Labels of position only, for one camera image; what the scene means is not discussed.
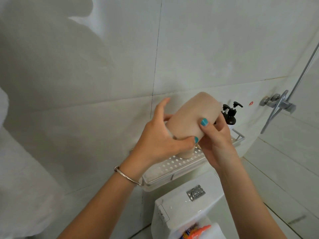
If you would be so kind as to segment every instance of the silver flush plate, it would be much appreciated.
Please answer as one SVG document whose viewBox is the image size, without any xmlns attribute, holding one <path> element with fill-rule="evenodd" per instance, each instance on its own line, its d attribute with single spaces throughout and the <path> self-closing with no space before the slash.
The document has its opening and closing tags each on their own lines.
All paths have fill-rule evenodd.
<svg viewBox="0 0 319 239">
<path fill-rule="evenodd" d="M 198 199 L 199 197 L 202 197 L 206 192 L 203 190 L 203 188 L 200 185 L 195 186 L 193 189 L 186 192 L 188 197 L 191 201 L 194 201 Z"/>
</svg>

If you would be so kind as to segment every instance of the hand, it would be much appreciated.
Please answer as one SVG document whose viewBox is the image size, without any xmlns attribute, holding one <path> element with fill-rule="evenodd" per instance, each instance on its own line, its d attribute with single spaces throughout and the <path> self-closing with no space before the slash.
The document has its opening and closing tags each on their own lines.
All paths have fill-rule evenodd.
<svg viewBox="0 0 319 239">
<path fill-rule="evenodd" d="M 205 133 L 199 145 L 209 163 L 219 172 L 227 162 L 238 157 L 232 144 L 229 127 L 222 113 L 218 116 L 215 125 L 203 118 L 199 126 Z"/>
<path fill-rule="evenodd" d="M 153 119 L 145 125 L 132 151 L 132 154 L 138 154 L 139 157 L 146 159 L 150 166 L 192 149 L 198 141 L 197 137 L 188 137 L 184 140 L 171 138 L 164 123 L 173 116 L 164 114 L 164 107 L 169 100 L 170 98 L 165 98 L 156 106 Z"/>
</svg>

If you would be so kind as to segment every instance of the white ceramic toilet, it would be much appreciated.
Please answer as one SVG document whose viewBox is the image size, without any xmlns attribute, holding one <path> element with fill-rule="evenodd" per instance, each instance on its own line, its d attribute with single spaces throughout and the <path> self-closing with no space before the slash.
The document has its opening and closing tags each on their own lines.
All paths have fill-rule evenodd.
<svg viewBox="0 0 319 239">
<path fill-rule="evenodd" d="M 195 223 L 211 225 L 200 239 L 225 239 L 219 225 L 206 216 L 223 195 L 217 175 L 207 172 L 158 198 L 151 225 L 153 239 L 180 239 Z"/>
</svg>

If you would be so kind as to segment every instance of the bangle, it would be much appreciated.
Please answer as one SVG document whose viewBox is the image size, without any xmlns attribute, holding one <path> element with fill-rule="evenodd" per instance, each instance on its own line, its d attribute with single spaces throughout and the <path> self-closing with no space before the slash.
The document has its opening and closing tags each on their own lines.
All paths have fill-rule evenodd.
<svg viewBox="0 0 319 239">
<path fill-rule="evenodd" d="M 133 182 L 134 184 L 141 186 L 140 183 L 134 181 L 133 179 L 130 179 L 130 178 L 127 177 L 125 174 L 123 174 L 123 173 L 119 170 L 119 168 L 120 168 L 119 166 L 115 166 L 115 167 L 113 168 L 113 170 L 114 170 L 115 172 L 118 172 L 120 175 L 122 175 L 123 177 L 127 178 L 129 181 Z"/>
</svg>

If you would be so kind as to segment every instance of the wall-mounted shelf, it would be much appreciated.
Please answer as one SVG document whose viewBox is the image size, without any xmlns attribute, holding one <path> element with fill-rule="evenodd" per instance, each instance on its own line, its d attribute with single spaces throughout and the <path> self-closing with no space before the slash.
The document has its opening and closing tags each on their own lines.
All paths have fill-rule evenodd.
<svg viewBox="0 0 319 239">
<path fill-rule="evenodd" d="M 239 146 L 245 137 L 236 130 L 231 131 L 235 147 Z M 141 177 L 140 183 L 145 191 L 152 191 L 182 175 L 200 167 L 207 162 L 202 150 L 196 146 L 190 159 L 172 156 L 164 162 L 151 166 Z"/>
</svg>

